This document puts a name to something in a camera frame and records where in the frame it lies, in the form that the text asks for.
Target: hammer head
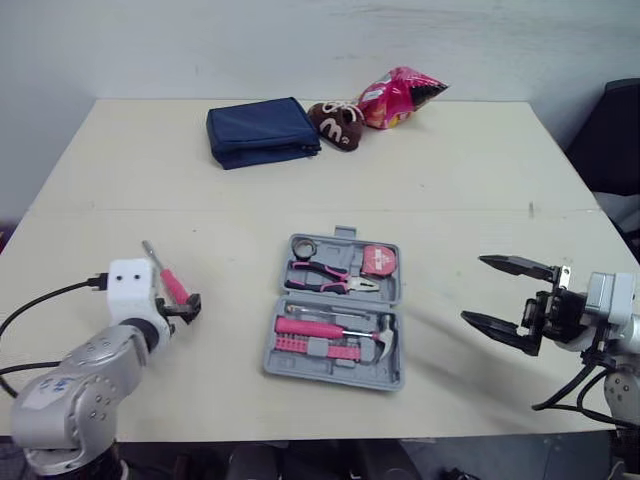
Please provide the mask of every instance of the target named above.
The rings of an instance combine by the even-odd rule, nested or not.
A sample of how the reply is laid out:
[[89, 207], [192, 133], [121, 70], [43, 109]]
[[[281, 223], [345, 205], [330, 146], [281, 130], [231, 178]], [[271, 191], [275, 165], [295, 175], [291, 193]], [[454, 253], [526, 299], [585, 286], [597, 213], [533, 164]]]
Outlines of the hammer head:
[[373, 339], [382, 343], [383, 349], [378, 361], [389, 355], [393, 347], [393, 337], [395, 332], [391, 329], [391, 315], [386, 313], [382, 316], [382, 330], [375, 333]]

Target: floor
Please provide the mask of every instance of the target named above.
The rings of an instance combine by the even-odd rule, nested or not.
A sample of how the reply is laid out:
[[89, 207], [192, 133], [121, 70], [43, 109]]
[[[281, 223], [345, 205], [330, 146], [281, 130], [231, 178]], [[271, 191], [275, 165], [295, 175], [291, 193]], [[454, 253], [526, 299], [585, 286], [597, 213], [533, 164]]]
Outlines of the floor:
[[[322, 442], [308, 443], [306, 453]], [[285, 448], [288, 442], [274, 442]], [[439, 480], [443, 469], [458, 468], [480, 480], [605, 480], [612, 459], [607, 432], [563, 435], [506, 435], [492, 437], [413, 439], [402, 442], [423, 480]], [[211, 470], [224, 468], [236, 444], [120, 444], [120, 452], [135, 469], [135, 478], [167, 479], [178, 455], [189, 454], [210, 463]], [[21, 451], [0, 446], [0, 480], [33, 478], [25, 469]], [[207, 478], [221, 478], [212, 475]]]

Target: hammer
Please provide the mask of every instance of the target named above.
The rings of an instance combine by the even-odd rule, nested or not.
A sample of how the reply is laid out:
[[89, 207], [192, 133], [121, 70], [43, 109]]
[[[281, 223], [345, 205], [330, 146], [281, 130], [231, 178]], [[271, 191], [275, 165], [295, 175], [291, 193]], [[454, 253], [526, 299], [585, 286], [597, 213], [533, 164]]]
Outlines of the hammer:
[[367, 337], [382, 343], [382, 354], [378, 361], [386, 357], [393, 346], [394, 332], [391, 329], [391, 315], [382, 315], [382, 330], [373, 333], [353, 332], [345, 330], [339, 325], [329, 323], [309, 322], [307, 320], [294, 320], [293, 318], [278, 317], [276, 320], [276, 333], [290, 333], [294, 335], [305, 335], [308, 337], [320, 338], [343, 338], [347, 335], [352, 337]]

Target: gray tool case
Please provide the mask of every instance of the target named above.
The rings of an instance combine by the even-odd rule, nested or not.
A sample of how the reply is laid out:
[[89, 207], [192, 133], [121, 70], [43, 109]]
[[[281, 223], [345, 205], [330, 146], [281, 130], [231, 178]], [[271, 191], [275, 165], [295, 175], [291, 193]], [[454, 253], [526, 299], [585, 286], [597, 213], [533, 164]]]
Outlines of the gray tool case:
[[[402, 319], [393, 308], [399, 303], [401, 294], [400, 250], [396, 245], [364, 242], [356, 240], [355, 237], [355, 228], [336, 227], [333, 237], [295, 234], [289, 239], [287, 259], [280, 281], [287, 293], [278, 299], [271, 319], [264, 354], [264, 369], [267, 372], [376, 390], [397, 391], [404, 385]], [[292, 268], [291, 262], [298, 261], [292, 246], [301, 238], [310, 239], [315, 243], [316, 252], [309, 262], [320, 262], [330, 267], [346, 269], [352, 276], [362, 276], [378, 283], [380, 290], [350, 290], [346, 294], [338, 294], [288, 288], [285, 285], [287, 281], [315, 285], [335, 282], [323, 274]], [[363, 265], [364, 248], [367, 245], [379, 245], [392, 250], [396, 257], [395, 271], [385, 277], [362, 275], [360, 269]], [[339, 313], [353, 316], [337, 315]], [[345, 330], [363, 333], [380, 331], [383, 318], [388, 319], [394, 332], [393, 341], [390, 343], [391, 350], [385, 358], [379, 360], [384, 344], [369, 337], [344, 336], [327, 339], [279, 334], [276, 333], [279, 317], [338, 325]], [[283, 351], [280, 349], [283, 345], [298, 350]], [[332, 350], [334, 346], [350, 348]], [[359, 349], [359, 360], [330, 358], [330, 351], [340, 351], [342, 356], [347, 350], [353, 353], [353, 347]]]

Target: white wall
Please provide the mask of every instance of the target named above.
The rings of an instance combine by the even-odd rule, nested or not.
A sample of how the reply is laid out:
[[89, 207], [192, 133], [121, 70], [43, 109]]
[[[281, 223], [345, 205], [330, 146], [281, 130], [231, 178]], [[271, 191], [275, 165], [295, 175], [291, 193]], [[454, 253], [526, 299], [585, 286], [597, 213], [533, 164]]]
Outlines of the white wall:
[[442, 99], [530, 101], [564, 145], [605, 82], [640, 75], [640, 2], [0, 0], [0, 219], [94, 97], [348, 98], [403, 64]]

